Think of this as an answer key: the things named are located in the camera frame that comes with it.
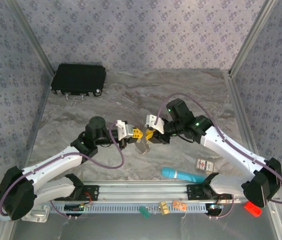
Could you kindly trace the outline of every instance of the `wire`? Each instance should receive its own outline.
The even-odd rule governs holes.
[[[22,179],[28,177],[29,175],[32,175],[32,174],[35,174],[37,171],[41,170],[41,169],[44,169],[46,166],[49,166],[50,164],[58,161],[58,160],[61,160],[61,159],[64,159],[65,157],[68,157],[68,156],[82,156],[84,158],[86,158],[87,160],[90,160],[91,162],[93,162],[94,164],[98,165],[99,167],[102,167],[102,168],[105,168],[105,169],[119,169],[123,166],[123,164],[125,163],[125,157],[119,147],[119,145],[116,143],[116,140],[115,138],[113,137],[112,135],[112,128],[114,127],[114,125],[117,123],[117,121],[113,122],[109,128],[109,134],[110,134],[110,138],[113,142],[113,144],[115,145],[115,147],[117,148],[117,150],[119,151],[120,155],[121,155],[121,158],[122,158],[122,162],[120,165],[118,166],[107,166],[107,165],[103,165],[95,160],[93,160],[91,157],[83,154],[83,153],[80,153],[80,152],[69,152],[69,153],[65,153],[65,154],[61,154],[60,156],[57,156],[56,158],[52,159],[51,161],[48,161],[46,162],[45,164],[41,165],[41,166],[38,166],[37,168],[35,168],[33,171],[29,171],[27,173],[25,173],[24,175],[20,176],[17,180],[15,180],[9,187],[8,189],[5,191],[5,193],[3,194],[1,200],[0,200],[0,214],[2,216],[8,216],[8,214],[4,213],[3,212],[3,203],[4,201],[6,200],[9,192],[13,189],[13,187],[15,185],[17,185],[17,183],[19,183]]]
[[[85,194],[85,195],[87,195],[87,196],[89,197],[89,202],[86,202],[86,203],[84,203],[83,205],[86,205],[86,204],[92,203],[92,197],[91,197],[90,193],[88,193],[88,192],[86,191],[86,192],[84,192],[84,194]]]
[[[224,217],[228,216],[228,215],[231,213],[231,211],[232,211],[234,205],[235,205],[235,196],[232,195],[232,204],[231,204],[231,207],[230,207],[229,211],[227,211],[226,214],[223,214],[223,215],[221,215],[221,216],[209,216],[209,218],[221,219],[221,218],[224,218]]]
[[[217,200],[216,200],[216,202],[215,202],[215,204],[218,204],[218,202],[221,200],[220,199],[220,197],[224,197],[224,199],[225,199],[225,204],[222,204],[223,206],[225,206],[227,203],[228,203],[228,200],[227,200],[227,197],[226,197],[226,195],[223,193],[223,194],[220,194],[219,196],[218,196],[218,198],[217,198]]]
[[[245,156],[246,158],[250,159],[253,163],[256,163],[260,166],[262,166],[263,168],[265,168],[266,170],[268,170],[270,173],[272,173],[273,175],[275,175],[278,179],[280,179],[282,181],[282,176],[280,174],[278,174],[276,171],[274,171],[272,168],[270,168],[269,166],[265,165],[264,163],[254,159],[252,156],[246,154],[245,152],[243,152],[242,150],[240,150],[239,148],[237,148],[235,145],[233,145],[228,139],[225,138],[225,136],[222,134],[222,131],[220,130],[220,128],[218,127],[216,121],[214,120],[214,118],[211,116],[211,114],[192,96],[185,94],[185,93],[173,93],[171,95],[169,95],[168,97],[166,97],[166,99],[163,100],[157,115],[156,115],[156,120],[154,122],[154,125],[157,125],[161,111],[163,109],[163,106],[165,105],[165,103],[173,96],[176,95],[182,95],[185,96],[189,99],[191,99],[193,102],[195,102],[204,112],[205,114],[208,116],[208,118],[211,120],[212,124],[214,125],[216,131],[219,133],[220,137],[222,138],[223,141],[225,141],[232,149],[234,149],[235,151],[237,151],[238,153],[240,153],[241,155]],[[276,204],[282,204],[282,201],[277,201],[277,200],[272,200],[270,199],[271,202],[276,203]]]
[[[57,212],[57,214],[59,214],[59,215],[62,216],[62,217],[65,217],[65,218],[67,218],[67,219],[71,218],[71,216],[68,216],[68,215],[66,215],[66,214],[64,214],[64,213],[62,213],[62,212],[60,212],[60,211],[56,208],[56,206],[53,204],[52,200],[50,201],[50,204],[51,204],[52,208]]]
[[[191,144],[193,144],[195,142],[195,141],[190,141],[190,140],[188,140],[188,139],[186,139],[186,138],[184,138],[183,136],[180,136],[180,135],[178,135],[178,137],[181,138],[182,140],[188,142],[188,143],[191,143]]]
[[[83,219],[91,219],[91,217],[84,217],[84,216],[81,216],[81,215],[80,215],[79,217],[78,217],[78,216],[66,215],[66,214],[60,212],[60,211],[56,208],[56,206],[53,204],[52,200],[50,201],[50,204],[51,204],[52,208],[56,211],[57,214],[59,214],[61,217],[67,218],[67,219],[69,219],[69,220],[71,220],[72,217],[74,217],[75,220],[77,220],[77,219],[81,219],[81,220],[83,220]]]

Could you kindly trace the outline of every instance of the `black carrying case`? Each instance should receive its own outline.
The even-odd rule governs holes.
[[[101,95],[106,79],[103,66],[62,63],[51,84],[54,94],[95,96]]]

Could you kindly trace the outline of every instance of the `gray marble floor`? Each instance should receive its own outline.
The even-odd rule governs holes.
[[[68,101],[64,95],[50,94],[29,165],[47,159],[67,147],[84,131],[85,125],[94,116],[102,116],[107,127],[115,120],[122,120],[142,128],[146,116],[156,115],[164,98],[178,92],[197,98],[212,113],[221,129],[241,142],[222,71],[108,72],[100,97]],[[191,100],[184,100],[195,116],[203,114]],[[170,119],[166,108],[162,117]],[[120,169],[108,170],[86,162],[64,174],[75,173],[84,181],[160,180],[161,168],[171,167],[204,175],[204,172],[195,169],[197,158],[215,162],[216,172],[240,174],[239,170],[213,151],[178,137],[172,139],[170,145],[150,143],[149,147],[147,153],[140,154],[138,148],[130,144],[123,150],[126,161]],[[121,162],[114,146],[99,147],[99,153],[94,159],[110,166],[117,166]]]

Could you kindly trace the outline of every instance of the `red object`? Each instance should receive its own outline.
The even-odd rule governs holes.
[[[259,217],[262,213],[262,210],[250,201],[248,201],[247,204],[244,205],[244,208],[248,210],[255,217]]]
[[[91,197],[90,193],[88,193],[88,192],[86,191],[86,192],[84,192],[84,194],[89,197],[89,203],[92,203],[92,197]]]

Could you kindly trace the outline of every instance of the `blue patterned wall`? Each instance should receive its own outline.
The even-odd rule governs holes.
[[[229,69],[264,0],[19,0],[54,69]]]
[[[260,154],[282,164],[282,0],[235,80]]]
[[[12,13],[0,1],[0,181],[8,168],[26,161],[49,82]]]

